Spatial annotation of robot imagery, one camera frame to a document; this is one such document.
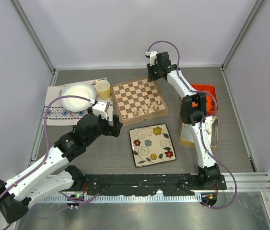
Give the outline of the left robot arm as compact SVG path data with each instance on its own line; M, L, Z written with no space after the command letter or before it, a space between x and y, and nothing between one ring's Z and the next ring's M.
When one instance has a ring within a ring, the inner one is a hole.
M86 114L61 136L47 153L17 176L0 179L0 212L12 224L21 219L39 200L51 193L83 187L84 175L68 164L83 154L99 136L118 137L123 124L113 115L113 124L101 116Z

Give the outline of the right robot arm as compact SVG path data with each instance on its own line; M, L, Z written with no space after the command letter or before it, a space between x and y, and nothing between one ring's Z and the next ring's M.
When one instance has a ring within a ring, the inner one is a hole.
M182 99L180 117L190 131L198 157L198 184L203 189L214 186L221 177L206 130L206 94L195 90L185 79L176 64L171 64L167 52L147 51L148 78L152 81L165 79L178 92Z

